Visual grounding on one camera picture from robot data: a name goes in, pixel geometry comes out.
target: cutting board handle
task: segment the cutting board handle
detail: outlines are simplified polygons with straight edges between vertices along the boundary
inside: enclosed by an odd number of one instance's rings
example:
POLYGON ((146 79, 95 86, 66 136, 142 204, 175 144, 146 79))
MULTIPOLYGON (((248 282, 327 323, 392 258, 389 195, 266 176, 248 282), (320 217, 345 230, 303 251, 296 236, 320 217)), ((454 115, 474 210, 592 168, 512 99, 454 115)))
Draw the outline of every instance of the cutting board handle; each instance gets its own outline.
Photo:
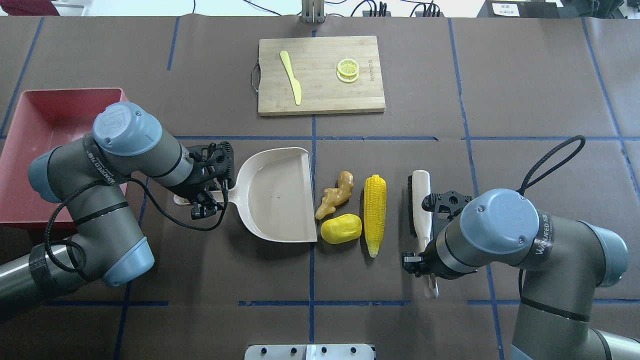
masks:
POLYGON ((258 87, 260 86, 260 59, 255 60, 255 65, 253 66, 253 69, 251 70, 251 86, 253 87, 253 89, 255 90, 255 95, 258 95, 258 87), (258 69, 258 84, 256 85, 255 82, 253 81, 256 71, 255 69, 258 69))

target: white label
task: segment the white label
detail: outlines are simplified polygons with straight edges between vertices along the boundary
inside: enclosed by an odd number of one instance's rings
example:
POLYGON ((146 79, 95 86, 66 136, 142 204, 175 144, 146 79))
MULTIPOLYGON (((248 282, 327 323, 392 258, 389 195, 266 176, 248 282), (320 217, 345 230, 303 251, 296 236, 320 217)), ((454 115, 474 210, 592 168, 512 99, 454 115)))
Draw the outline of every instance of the white label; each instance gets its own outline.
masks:
POLYGON ((497 4, 493 3, 493 13, 501 16, 520 16, 517 4, 497 4))

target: ginger root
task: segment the ginger root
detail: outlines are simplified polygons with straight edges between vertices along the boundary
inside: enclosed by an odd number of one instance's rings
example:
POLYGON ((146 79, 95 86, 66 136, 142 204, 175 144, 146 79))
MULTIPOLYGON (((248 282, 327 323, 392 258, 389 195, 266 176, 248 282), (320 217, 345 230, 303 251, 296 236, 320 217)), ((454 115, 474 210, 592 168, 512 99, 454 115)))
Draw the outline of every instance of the ginger root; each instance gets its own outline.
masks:
POLYGON ((316 219, 322 220, 325 216, 333 214, 335 207, 347 201, 351 197, 353 189, 353 174, 348 171, 338 175, 338 187, 324 189, 322 203, 316 211, 316 219))

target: pink bin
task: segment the pink bin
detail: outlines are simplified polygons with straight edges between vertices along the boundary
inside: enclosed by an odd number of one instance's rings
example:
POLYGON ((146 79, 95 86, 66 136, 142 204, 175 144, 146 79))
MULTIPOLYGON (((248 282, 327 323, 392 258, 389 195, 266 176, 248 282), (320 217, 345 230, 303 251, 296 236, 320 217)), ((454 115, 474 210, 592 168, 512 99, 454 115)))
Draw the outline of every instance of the pink bin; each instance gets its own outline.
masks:
MULTIPOLYGON (((30 90, 20 95, 0 156, 0 225, 44 229, 57 204, 33 191, 29 164, 41 154, 92 130, 95 117, 118 101, 128 101, 121 88, 30 90)), ((55 229, 75 227, 67 209, 55 229)))

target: yellow knife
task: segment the yellow knife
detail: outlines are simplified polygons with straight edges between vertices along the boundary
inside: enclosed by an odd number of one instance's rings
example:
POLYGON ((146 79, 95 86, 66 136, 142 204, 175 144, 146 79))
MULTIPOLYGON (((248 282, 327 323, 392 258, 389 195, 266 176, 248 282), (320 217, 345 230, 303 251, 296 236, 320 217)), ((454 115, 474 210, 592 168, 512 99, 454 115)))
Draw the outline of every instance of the yellow knife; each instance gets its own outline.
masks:
POLYGON ((289 53, 285 50, 280 51, 280 59, 282 60, 284 68, 287 70, 287 75, 289 76, 291 90, 293 90, 293 99, 296 101, 296 105, 300 105, 302 102, 302 87, 300 87, 300 82, 293 77, 293 69, 291 68, 289 53))

